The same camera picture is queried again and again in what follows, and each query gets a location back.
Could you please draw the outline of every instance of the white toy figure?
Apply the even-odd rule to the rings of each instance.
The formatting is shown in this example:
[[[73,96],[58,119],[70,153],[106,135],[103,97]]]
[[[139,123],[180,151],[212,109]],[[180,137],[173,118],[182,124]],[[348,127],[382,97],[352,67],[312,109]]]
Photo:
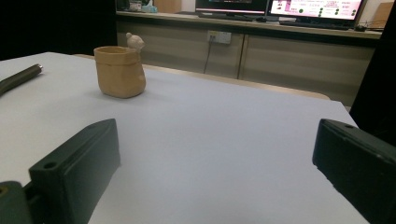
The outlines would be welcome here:
[[[126,34],[126,43],[128,48],[134,49],[136,52],[140,53],[140,50],[145,47],[145,42],[138,35],[132,35],[131,33]]]

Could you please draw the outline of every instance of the computer screen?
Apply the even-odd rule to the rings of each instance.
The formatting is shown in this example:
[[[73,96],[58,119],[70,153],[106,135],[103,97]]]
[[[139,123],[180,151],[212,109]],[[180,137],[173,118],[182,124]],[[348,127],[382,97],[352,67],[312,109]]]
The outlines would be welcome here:
[[[363,0],[269,0],[268,15],[300,21],[353,24]]]
[[[227,15],[265,15],[267,0],[195,0],[195,11]]]

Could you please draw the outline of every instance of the wall socket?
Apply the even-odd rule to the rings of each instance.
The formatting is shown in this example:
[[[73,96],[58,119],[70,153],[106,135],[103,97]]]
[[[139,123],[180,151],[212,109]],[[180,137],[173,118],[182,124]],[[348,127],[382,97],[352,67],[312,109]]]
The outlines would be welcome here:
[[[222,31],[207,31],[207,41],[210,41],[211,36],[213,36],[212,41],[214,43],[220,43],[220,44],[231,43],[231,33],[222,32]]]

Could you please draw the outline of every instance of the desk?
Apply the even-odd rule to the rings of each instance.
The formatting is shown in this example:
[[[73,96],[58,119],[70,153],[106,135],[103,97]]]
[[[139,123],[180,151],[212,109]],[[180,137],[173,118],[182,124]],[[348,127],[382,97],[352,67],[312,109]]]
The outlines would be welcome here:
[[[102,223],[367,223],[312,164],[320,119],[355,125],[325,99],[145,68],[134,98],[103,95],[92,59],[43,53],[0,62],[0,78],[41,63],[0,98],[0,181],[87,125],[114,118],[121,168],[93,212]]]

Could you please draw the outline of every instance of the electrical cord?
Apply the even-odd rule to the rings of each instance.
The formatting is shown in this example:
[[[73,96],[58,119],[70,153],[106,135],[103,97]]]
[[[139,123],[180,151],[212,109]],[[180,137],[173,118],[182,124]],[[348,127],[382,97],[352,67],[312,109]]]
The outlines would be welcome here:
[[[209,49],[207,51],[207,56],[206,56],[206,62],[205,62],[205,67],[204,67],[204,73],[206,72],[206,67],[207,67],[207,62],[209,61],[209,55],[210,55],[210,49],[212,48],[212,43],[215,37],[212,35],[209,38]]]

